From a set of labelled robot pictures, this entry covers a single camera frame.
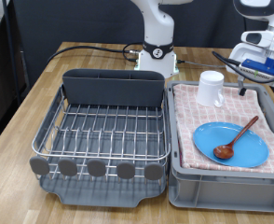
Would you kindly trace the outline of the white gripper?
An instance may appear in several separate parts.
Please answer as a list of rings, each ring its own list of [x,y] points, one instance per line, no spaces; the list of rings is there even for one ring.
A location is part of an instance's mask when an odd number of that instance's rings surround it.
[[[240,43],[233,48],[230,59],[240,62],[236,67],[246,77],[254,82],[265,81],[269,86],[274,87],[274,47],[260,48],[251,44]],[[238,94],[244,96],[245,78],[238,77]]]

